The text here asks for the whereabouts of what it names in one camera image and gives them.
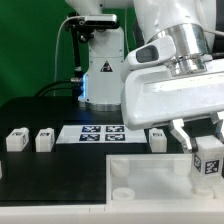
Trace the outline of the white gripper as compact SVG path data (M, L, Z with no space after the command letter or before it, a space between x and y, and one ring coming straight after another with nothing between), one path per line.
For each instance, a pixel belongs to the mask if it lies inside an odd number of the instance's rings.
M224 59L208 60L205 72L173 76L166 63L175 53L173 38L165 36L128 54L121 72L122 116L131 130L169 123L183 152L195 153L196 139L184 131L182 119L211 114L215 135L224 140Z

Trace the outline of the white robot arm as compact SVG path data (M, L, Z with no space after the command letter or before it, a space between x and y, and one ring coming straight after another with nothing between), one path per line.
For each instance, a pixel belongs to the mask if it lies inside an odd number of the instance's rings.
M210 117L224 128L224 59L211 55L216 0L65 0L85 22L104 8L132 7L144 45L131 51L121 72L121 108L131 130L167 125L187 152L199 144L183 130Z

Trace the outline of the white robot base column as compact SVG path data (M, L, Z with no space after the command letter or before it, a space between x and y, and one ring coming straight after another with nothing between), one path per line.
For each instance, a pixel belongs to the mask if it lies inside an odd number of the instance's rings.
M124 31L95 31L88 42L89 67L83 76L81 107L95 111L118 111L121 105L121 67L124 61Z

